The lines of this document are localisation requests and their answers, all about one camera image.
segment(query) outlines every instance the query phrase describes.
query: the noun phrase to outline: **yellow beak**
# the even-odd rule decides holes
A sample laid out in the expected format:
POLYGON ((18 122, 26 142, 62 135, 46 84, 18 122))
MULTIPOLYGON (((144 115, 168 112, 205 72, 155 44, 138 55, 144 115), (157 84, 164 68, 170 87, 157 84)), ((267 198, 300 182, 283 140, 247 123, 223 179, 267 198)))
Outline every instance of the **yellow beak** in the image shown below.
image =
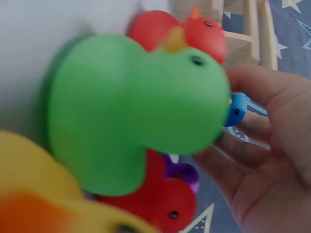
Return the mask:
POLYGON ((169 53, 175 53, 188 47, 185 41, 185 30, 176 26, 171 29, 162 43, 164 49, 169 53))

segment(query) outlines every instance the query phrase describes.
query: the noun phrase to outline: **green rubber duck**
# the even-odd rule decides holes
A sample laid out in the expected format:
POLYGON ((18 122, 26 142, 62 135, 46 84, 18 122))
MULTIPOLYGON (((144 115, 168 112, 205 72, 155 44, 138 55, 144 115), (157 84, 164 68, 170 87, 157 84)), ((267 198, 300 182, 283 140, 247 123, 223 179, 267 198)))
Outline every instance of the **green rubber duck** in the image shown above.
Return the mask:
POLYGON ((144 180, 147 148, 191 154, 219 135, 229 108, 226 74, 207 54, 178 48, 175 37, 147 53, 123 35, 93 36, 59 67, 49 143, 87 191, 132 193, 144 180))

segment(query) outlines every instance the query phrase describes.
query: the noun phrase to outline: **purple rubber duck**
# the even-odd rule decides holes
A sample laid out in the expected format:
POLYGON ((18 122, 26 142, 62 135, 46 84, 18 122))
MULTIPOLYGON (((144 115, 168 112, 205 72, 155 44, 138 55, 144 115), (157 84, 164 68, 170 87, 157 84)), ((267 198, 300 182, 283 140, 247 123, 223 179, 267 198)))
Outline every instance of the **purple rubber duck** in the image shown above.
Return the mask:
POLYGON ((163 153, 161 153, 161 155, 167 166, 165 177, 180 179, 186 182, 194 193, 197 193, 200 188, 200 180, 199 173, 196 169, 192 165, 186 163, 175 164, 171 161, 169 155, 163 153))

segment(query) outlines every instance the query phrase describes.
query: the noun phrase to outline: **blue rubber duck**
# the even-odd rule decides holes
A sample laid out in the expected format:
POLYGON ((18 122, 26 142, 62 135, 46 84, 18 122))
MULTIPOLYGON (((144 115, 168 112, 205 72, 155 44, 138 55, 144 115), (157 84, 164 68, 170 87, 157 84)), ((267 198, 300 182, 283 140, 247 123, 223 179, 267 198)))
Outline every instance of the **blue rubber duck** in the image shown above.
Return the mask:
POLYGON ((225 126, 230 127, 242 122, 247 111, 247 96, 245 94, 232 94, 229 114, 225 126))

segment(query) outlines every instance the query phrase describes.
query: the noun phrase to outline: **finger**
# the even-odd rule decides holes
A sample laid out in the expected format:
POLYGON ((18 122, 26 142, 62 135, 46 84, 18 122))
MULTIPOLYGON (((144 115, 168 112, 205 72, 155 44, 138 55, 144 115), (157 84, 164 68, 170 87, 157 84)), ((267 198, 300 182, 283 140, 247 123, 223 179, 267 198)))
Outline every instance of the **finger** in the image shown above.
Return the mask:
POLYGON ((216 183, 227 202, 231 203, 243 179, 243 174, 237 170, 234 162, 214 147, 194 155, 193 158, 216 183))
POLYGON ((244 92, 264 107, 297 80, 293 75, 252 64, 237 65, 227 72, 233 92, 244 92))
POLYGON ((251 169, 256 169, 269 160, 272 160, 269 150, 242 141, 228 132, 222 132, 222 136, 215 145, 224 151, 233 161, 251 169))
POLYGON ((247 111, 243 121, 237 127, 248 137, 270 144, 272 127, 268 117, 247 111))

